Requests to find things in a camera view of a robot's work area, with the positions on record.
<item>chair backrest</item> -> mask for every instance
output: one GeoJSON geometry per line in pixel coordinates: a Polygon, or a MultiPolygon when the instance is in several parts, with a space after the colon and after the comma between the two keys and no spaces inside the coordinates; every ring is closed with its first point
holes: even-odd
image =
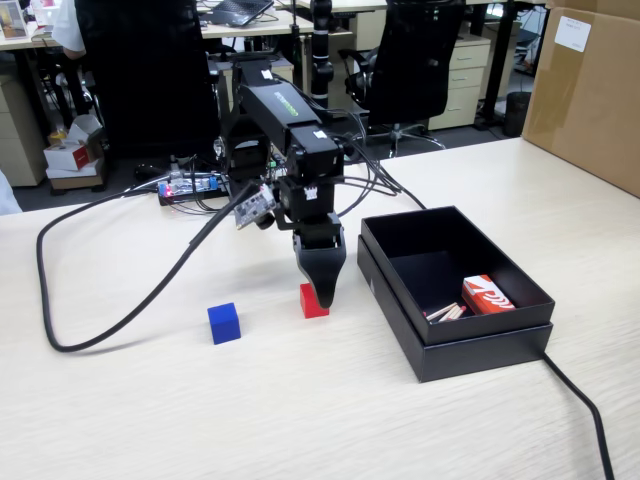
{"type": "Polygon", "coordinates": [[[449,62],[465,0],[387,0],[387,20],[367,92],[370,125],[444,112],[449,62]]]}
{"type": "Polygon", "coordinates": [[[195,0],[75,0],[109,144],[211,151],[220,124],[195,0]]]}

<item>white label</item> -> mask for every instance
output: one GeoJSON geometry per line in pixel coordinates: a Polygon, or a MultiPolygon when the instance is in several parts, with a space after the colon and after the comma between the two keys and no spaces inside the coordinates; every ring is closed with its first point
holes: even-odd
{"type": "Polygon", "coordinates": [[[589,40],[591,25],[569,17],[560,17],[560,25],[556,33],[556,43],[571,50],[584,52],[589,40]]]}
{"type": "Polygon", "coordinates": [[[307,196],[307,200],[317,200],[318,187],[306,187],[304,189],[304,194],[307,196]]]}

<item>white shirt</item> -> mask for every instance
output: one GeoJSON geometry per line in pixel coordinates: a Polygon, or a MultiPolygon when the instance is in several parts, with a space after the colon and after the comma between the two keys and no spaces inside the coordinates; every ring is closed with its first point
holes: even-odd
{"type": "Polygon", "coordinates": [[[56,19],[56,24],[53,26],[51,38],[68,50],[73,50],[74,52],[82,52],[84,50],[84,42],[82,41],[76,15],[75,0],[62,0],[60,13],[56,19]]]}
{"type": "Polygon", "coordinates": [[[18,206],[11,186],[0,170],[0,215],[8,215],[9,213],[20,213],[22,210],[18,206]]]}

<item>red cube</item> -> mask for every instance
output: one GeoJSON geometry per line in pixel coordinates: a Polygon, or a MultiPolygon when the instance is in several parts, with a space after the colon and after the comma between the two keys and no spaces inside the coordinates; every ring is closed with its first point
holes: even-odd
{"type": "Polygon", "coordinates": [[[302,307],[304,318],[316,318],[329,315],[328,308],[322,308],[318,305],[316,295],[313,293],[313,287],[311,287],[310,283],[300,285],[300,306],[302,307]]]}

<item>person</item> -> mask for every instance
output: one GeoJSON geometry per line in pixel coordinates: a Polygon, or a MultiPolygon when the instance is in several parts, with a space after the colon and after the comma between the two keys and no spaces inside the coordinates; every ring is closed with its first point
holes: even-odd
{"type": "Polygon", "coordinates": [[[64,54],[71,60],[77,60],[86,55],[76,15],[75,0],[62,0],[51,38],[62,45],[64,54]]]}
{"type": "Polygon", "coordinates": [[[5,177],[2,170],[0,170],[0,215],[20,212],[22,212],[22,209],[18,205],[18,202],[16,202],[16,198],[13,196],[11,185],[9,185],[7,177],[5,177]]]}

